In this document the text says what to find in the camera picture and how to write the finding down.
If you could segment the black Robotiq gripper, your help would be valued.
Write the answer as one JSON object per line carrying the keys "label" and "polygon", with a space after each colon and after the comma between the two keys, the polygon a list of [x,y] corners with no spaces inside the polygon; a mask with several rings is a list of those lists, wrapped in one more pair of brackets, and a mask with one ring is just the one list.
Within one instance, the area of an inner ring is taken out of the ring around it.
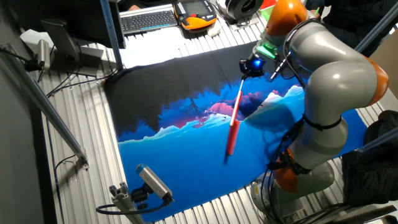
{"label": "black Robotiq gripper", "polygon": [[260,77],[264,75],[265,61],[255,55],[250,55],[247,59],[239,61],[239,69],[243,73],[241,79]]}

